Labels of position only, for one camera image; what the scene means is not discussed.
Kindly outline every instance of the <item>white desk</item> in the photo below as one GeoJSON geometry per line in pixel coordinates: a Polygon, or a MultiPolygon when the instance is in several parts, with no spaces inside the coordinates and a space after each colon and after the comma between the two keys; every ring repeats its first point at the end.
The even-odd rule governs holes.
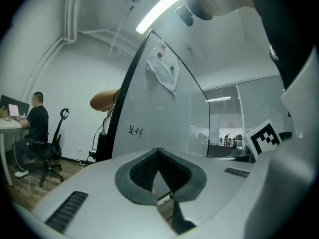
{"type": "Polygon", "coordinates": [[[4,169],[4,174],[6,177],[6,180],[8,181],[8,184],[12,186],[12,181],[11,177],[9,174],[8,166],[6,163],[6,158],[5,158],[5,150],[4,150],[4,134],[7,132],[12,132],[15,130],[20,130],[22,129],[21,125],[19,122],[15,120],[11,121],[5,121],[3,119],[0,119],[0,154],[1,154],[1,161],[2,161],[2,166],[4,169]]]}

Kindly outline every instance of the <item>black cable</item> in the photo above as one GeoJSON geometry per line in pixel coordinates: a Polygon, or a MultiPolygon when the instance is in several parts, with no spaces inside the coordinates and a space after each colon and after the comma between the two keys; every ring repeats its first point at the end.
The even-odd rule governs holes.
{"type": "MultiPolygon", "coordinates": [[[[100,127],[98,128],[98,130],[96,130],[96,132],[95,132],[95,134],[94,134],[93,142],[92,142],[92,150],[93,150],[93,148],[94,148],[94,140],[95,140],[96,133],[97,133],[97,132],[99,131],[99,129],[104,125],[105,120],[106,120],[109,116],[112,115],[112,112],[113,112],[114,106],[115,106],[115,98],[116,98],[116,95],[118,94],[119,91],[120,91],[120,90],[117,90],[117,91],[115,92],[114,96],[113,96],[113,105],[112,105],[112,109],[111,109],[110,114],[107,115],[107,117],[106,117],[105,119],[103,119],[103,124],[100,125],[100,127]]],[[[86,161],[85,161],[85,166],[88,165],[88,159],[89,159],[89,155],[88,155],[88,157],[87,157],[87,159],[86,159],[86,161]]]]}
{"type": "Polygon", "coordinates": [[[95,140],[96,133],[100,130],[100,128],[103,126],[103,124],[100,125],[100,127],[98,128],[98,130],[96,130],[96,132],[95,132],[95,134],[94,134],[93,142],[92,142],[92,150],[93,150],[93,148],[94,148],[94,140],[95,140]]]}

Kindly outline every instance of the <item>whiteboard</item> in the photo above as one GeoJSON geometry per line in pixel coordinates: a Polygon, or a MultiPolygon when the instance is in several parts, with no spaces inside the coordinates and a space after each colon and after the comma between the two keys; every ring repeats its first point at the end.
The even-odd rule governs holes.
{"type": "Polygon", "coordinates": [[[147,59],[160,41],[154,32],[147,38],[148,42],[128,83],[112,158],[154,147],[206,156],[209,104],[205,95],[183,63],[180,63],[176,96],[147,71],[147,59]]]}

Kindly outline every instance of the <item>window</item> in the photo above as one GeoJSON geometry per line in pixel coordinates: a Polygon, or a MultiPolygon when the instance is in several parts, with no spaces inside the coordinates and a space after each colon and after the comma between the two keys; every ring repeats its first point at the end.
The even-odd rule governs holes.
{"type": "Polygon", "coordinates": [[[210,144],[230,145],[231,141],[224,141],[226,134],[229,134],[231,139],[239,134],[243,135],[243,120],[236,85],[204,93],[210,109],[210,144]]]}
{"type": "Polygon", "coordinates": [[[265,78],[238,84],[243,106],[245,135],[259,127],[267,119],[277,133],[293,132],[293,122],[280,96],[283,94],[280,77],[265,78]]]}

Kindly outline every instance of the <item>person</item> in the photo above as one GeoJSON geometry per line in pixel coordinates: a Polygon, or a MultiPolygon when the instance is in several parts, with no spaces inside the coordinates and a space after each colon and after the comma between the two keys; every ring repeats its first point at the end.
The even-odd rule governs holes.
{"type": "Polygon", "coordinates": [[[224,146],[227,146],[227,141],[228,141],[228,134],[225,135],[224,146]]]}
{"type": "Polygon", "coordinates": [[[230,136],[230,133],[228,133],[227,146],[229,147],[230,145],[231,145],[231,136],[230,136]]]}
{"type": "Polygon", "coordinates": [[[27,165],[34,163],[34,157],[37,154],[37,150],[32,147],[30,141],[32,139],[48,142],[48,126],[49,126],[49,114],[43,106],[43,94],[41,92],[35,92],[32,96],[33,108],[29,112],[26,119],[17,116],[17,121],[21,124],[22,128],[30,128],[29,135],[25,140],[14,143],[14,151],[18,169],[14,175],[16,177],[24,177],[29,174],[27,165]],[[26,153],[29,160],[27,163],[23,162],[23,154],[26,153]]]}

